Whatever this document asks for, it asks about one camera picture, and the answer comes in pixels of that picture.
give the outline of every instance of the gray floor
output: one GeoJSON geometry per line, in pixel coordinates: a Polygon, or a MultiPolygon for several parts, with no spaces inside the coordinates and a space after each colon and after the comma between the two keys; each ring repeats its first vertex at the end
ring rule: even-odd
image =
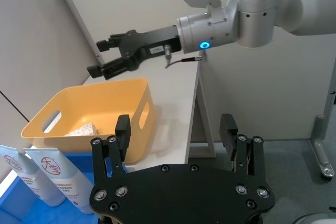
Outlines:
{"type": "MultiPolygon", "coordinates": [[[[327,135],[323,141],[333,167],[336,168],[336,106],[333,109],[327,135]]],[[[222,145],[216,144],[217,158],[193,158],[199,163],[230,170],[230,161],[222,145]]],[[[336,206],[336,178],[327,182],[310,145],[306,141],[266,142],[264,144],[267,182],[276,204],[263,214],[264,224],[291,224],[296,218],[312,212],[328,212],[336,206]]]]}

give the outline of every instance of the screw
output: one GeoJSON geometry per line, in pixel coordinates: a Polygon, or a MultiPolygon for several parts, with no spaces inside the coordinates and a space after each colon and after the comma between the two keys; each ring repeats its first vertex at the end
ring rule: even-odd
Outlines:
{"type": "Polygon", "coordinates": [[[161,171],[163,171],[164,173],[168,172],[169,170],[170,170],[169,166],[167,165],[161,166],[161,171]]]}
{"type": "Polygon", "coordinates": [[[245,186],[236,186],[236,191],[239,194],[247,194],[247,188],[245,186]]]}
{"type": "Polygon", "coordinates": [[[99,144],[100,143],[100,139],[95,139],[92,141],[93,144],[99,144]]]}
{"type": "Polygon", "coordinates": [[[192,166],[190,167],[190,170],[191,170],[192,172],[198,172],[198,166],[197,166],[197,165],[192,165],[192,166]]]}
{"type": "Polygon", "coordinates": [[[256,143],[261,143],[261,138],[259,138],[259,137],[255,137],[255,138],[254,138],[254,141],[255,141],[256,143]]]}
{"type": "Polygon", "coordinates": [[[325,174],[332,176],[334,175],[334,172],[332,171],[332,169],[326,168],[323,170],[325,174]]]}
{"type": "Polygon", "coordinates": [[[257,193],[258,195],[261,197],[261,198],[268,198],[268,191],[266,191],[265,189],[263,188],[258,188],[257,189],[257,193]]]}
{"type": "Polygon", "coordinates": [[[122,197],[127,193],[127,191],[128,191],[127,187],[121,186],[121,187],[116,189],[115,195],[117,195],[118,197],[122,197]]]}
{"type": "Polygon", "coordinates": [[[105,190],[100,190],[98,192],[96,192],[96,194],[94,195],[94,199],[97,201],[100,201],[102,199],[104,199],[106,197],[106,191],[105,190]]]}
{"type": "Polygon", "coordinates": [[[246,201],[246,205],[250,209],[255,209],[257,207],[257,204],[253,200],[251,200],[251,199],[249,199],[248,201],[246,201]]]}
{"type": "Polygon", "coordinates": [[[110,143],[113,143],[115,140],[117,140],[117,138],[115,136],[109,137],[109,142],[110,143]]]}
{"type": "Polygon", "coordinates": [[[112,202],[112,204],[110,205],[110,210],[111,211],[117,211],[118,208],[119,208],[118,202],[112,202]]]}

